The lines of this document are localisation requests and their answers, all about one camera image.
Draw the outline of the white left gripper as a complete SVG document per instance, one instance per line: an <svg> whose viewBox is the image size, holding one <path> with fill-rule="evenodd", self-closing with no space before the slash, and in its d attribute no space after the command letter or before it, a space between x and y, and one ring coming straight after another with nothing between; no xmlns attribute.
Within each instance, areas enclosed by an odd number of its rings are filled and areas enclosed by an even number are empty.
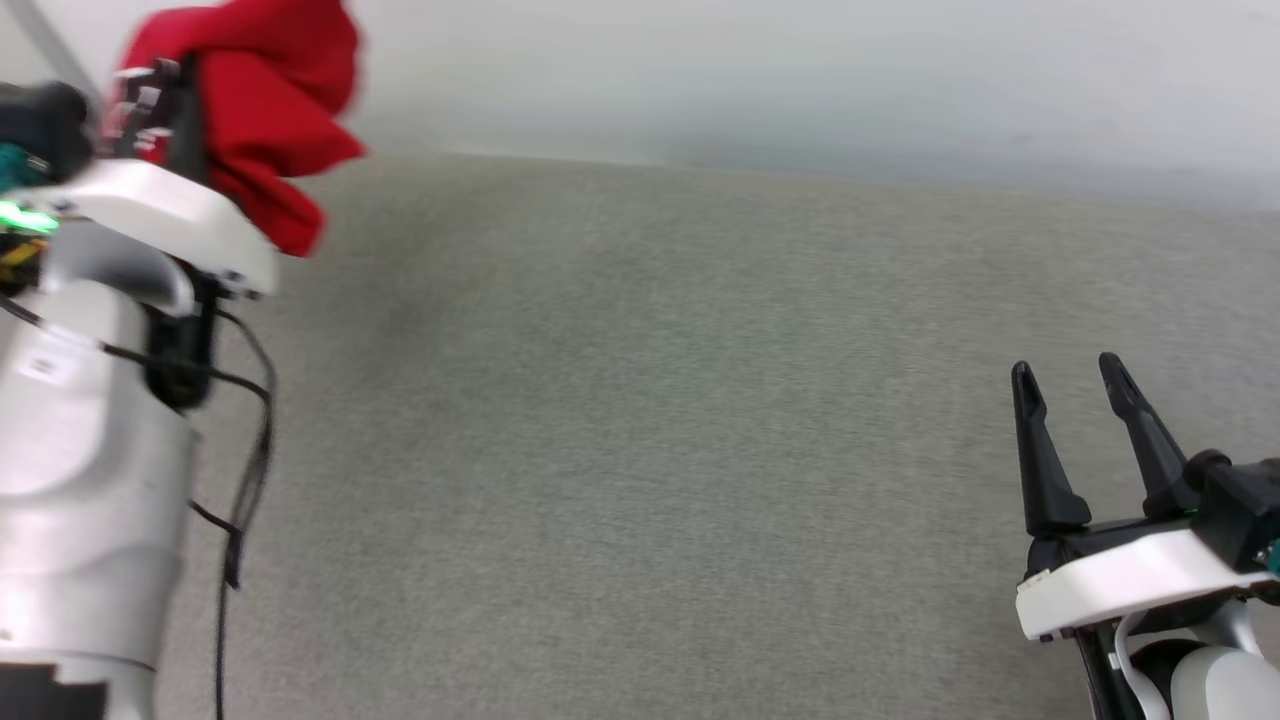
<svg viewBox="0 0 1280 720"><path fill-rule="evenodd" d="M20 190L19 208L55 217L61 225L70 219L93 222L215 275L234 295L275 295L276 246L228 197L209 188L200 55L189 53L180 61L173 172L137 159L155 149L154 120L166 87L166 63L125 67L113 81L110 158L91 160L59 184Z"/></svg>

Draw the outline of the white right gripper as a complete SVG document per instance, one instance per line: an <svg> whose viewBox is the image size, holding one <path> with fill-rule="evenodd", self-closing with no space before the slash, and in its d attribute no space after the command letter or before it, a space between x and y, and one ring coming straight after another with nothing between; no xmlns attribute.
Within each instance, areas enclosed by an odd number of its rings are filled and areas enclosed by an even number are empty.
<svg viewBox="0 0 1280 720"><path fill-rule="evenodd" d="M1183 478L1187 456L1114 352L1098 357L1114 414L1129 434L1148 519L1180 518L1201 496ZM1263 564L1224 562L1178 520L1111 521L1089 528L1091 507L1068 480L1047 427L1048 407L1030 364L1011 368L1024 520L1030 546L1015 610L1029 641L1068 638L1132 621L1133 635L1176 635L1204 644L1253 644L1251 600L1277 588Z"/></svg>

